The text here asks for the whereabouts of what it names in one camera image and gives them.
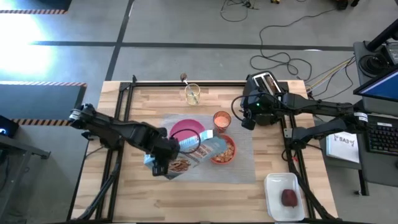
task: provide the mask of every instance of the black keyboard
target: black keyboard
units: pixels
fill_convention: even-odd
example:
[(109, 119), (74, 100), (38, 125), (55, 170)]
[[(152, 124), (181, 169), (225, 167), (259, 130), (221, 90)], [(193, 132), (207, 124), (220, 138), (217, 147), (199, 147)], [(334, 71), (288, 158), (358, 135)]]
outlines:
[(398, 156), (398, 120), (369, 116), (368, 151)]

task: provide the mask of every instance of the concrete floor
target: concrete floor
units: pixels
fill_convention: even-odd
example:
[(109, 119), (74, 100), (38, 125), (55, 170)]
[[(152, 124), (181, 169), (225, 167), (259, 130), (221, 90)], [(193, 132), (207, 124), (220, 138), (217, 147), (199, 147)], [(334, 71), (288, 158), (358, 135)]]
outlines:
[[(176, 80), (187, 72), (191, 80), (242, 80), (254, 73), (249, 59), (258, 50), (244, 49), (195, 49), (170, 47), (121, 47), (118, 57), (113, 56), (121, 42), (129, 43), (201, 43), (201, 44), (260, 44), (259, 31), (267, 25), (286, 25), (304, 16), (333, 9), (330, 0), (306, 2), (282, 1), (271, 4), (258, 0), (259, 10), (249, 10), (243, 22), (226, 22), (220, 17), (223, 0), (135, 0), (124, 36), (119, 36), (129, 0), (73, 0), (68, 14), (22, 15), (0, 14), (0, 80), (29, 80), (55, 82), (87, 82), (85, 101), (97, 104), (102, 82), (108, 75), (112, 80), (130, 80), (134, 74), (139, 80)], [(225, 9), (225, 16), (239, 19), (244, 15), (240, 6)], [(397, 19), (398, 6), (394, 0), (361, 0), (356, 8), (333, 11), (314, 19), (304, 19), (289, 28), (270, 28), (262, 33), (264, 44), (281, 45), (281, 49), (294, 58), (308, 60), (313, 66), (313, 76), (328, 70), (353, 56), (350, 51), (303, 51), (295, 46), (351, 47), (353, 42), (371, 40)], [(29, 45), (32, 41), (46, 41)], [(265, 50), (272, 55), (280, 50)], [(275, 65), (265, 60), (255, 60), (255, 66)], [(306, 78), (308, 65), (294, 62), (299, 77)], [(296, 79), (286, 67), (271, 70), (279, 80)], [(359, 86), (358, 74), (353, 65), (348, 75), (354, 86), (330, 99), (355, 103), (360, 98), (352, 95)], [(344, 73), (337, 75), (322, 98), (334, 95), (349, 86)], [(325, 86), (314, 91), (323, 91)], [(30, 196), (21, 195), (19, 201), (29, 206), (16, 208), (27, 214), (28, 223), (61, 222), (66, 219), (71, 195), (80, 171), (86, 141), (77, 133), (66, 133), (70, 142), (78, 145), (58, 146), (62, 128), (26, 128), (22, 138), (35, 146), (49, 142), (45, 149), (53, 152), (52, 172), (44, 177), (40, 171), (29, 172), (25, 186), (34, 186)], [(398, 188), (370, 184), (369, 197), (352, 194), (358, 190), (355, 170), (327, 166), (328, 175), (340, 218), (357, 222), (397, 223)], [(65, 178), (58, 188), (58, 197), (43, 194), (43, 183), (50, 187), (51, 177), (57, 173)], [(51, 205), (51, 212), (38, 212), (32, 204), (40, 199), (42, 205)]]

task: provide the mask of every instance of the white tray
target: white tray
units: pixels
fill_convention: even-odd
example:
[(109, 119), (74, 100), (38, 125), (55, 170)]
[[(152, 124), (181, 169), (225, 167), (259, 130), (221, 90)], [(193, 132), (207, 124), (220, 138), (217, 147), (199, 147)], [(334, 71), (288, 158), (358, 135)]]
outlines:
[[(300, 195), (300, 186), (296, 175), (292, 173), (268, 174), (264, 180), (267, 200), (267, 212), (277, 222), (294, 222), (304, 219), (303, 202)], [(294, 190), (297, 196), (296, 207), (282, 205), (282, 191)]]

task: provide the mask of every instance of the plum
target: plum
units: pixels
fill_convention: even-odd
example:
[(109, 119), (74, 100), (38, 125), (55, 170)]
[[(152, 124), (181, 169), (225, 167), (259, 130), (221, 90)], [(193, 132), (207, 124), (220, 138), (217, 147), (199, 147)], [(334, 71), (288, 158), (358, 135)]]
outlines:
[(296, 207), (297, 206), (297, 196), (294, 190), (285, 189), (282, 192), (282, 205), (286, 207)]

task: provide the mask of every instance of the pink plate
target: pink plate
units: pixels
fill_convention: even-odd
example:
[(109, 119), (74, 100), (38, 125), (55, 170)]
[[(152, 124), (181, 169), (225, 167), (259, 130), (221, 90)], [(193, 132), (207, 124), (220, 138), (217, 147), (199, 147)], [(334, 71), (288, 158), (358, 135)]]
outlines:
[[(184, 119), (179, 122), (177, 122), (173, 127), (172, 130), (170, 131), (169, 137), (176, 133), (179, 130), (183, 129), (192, 129), (196, 131), (198, 134), (203, 132), (205, 130), (205, 127), (199, 123), (199, 121), (195, 121), (194, 119)], [(180, 133), (177, 133), (174, 137), (178, 139), (178, 141), (182, 141), (184, 139), (190, 138), (192, 136), (196, 136), (196, 134), (193, 131), (182, 131)]]

